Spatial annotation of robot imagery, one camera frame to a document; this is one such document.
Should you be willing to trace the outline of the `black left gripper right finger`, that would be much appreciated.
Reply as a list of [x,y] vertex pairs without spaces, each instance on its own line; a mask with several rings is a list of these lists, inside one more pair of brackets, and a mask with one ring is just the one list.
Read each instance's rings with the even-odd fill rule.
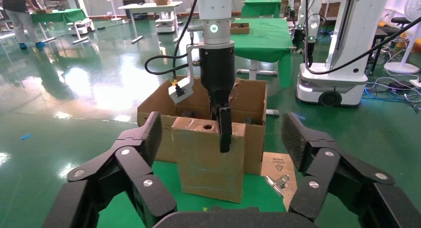
[[418,228],[420,212],[387,172],[345,152],[294,113],[282,118],[281,139],[303,181],[289,211],[314,222],[328,194],[357,215],[363,228]]

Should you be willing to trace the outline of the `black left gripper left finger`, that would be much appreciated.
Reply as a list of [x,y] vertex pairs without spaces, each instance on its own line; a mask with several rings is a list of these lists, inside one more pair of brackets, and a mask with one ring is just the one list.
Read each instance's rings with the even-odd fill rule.
[[43,227],[95,228],[100,212],[121,193],[147,228],[176,212],[174,197],[152,171],[161,139],[158,112],[143,126],[123,131],[109,150],[68,173]]

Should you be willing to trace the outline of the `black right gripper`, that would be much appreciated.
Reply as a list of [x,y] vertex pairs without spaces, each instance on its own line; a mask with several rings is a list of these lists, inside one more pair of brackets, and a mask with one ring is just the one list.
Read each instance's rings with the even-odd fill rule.
[[199,49],[201,84],[207,90],[212,118],[218,119],[220,152],[230,151],[232,122],[229,95],[235,82],[234,48]]

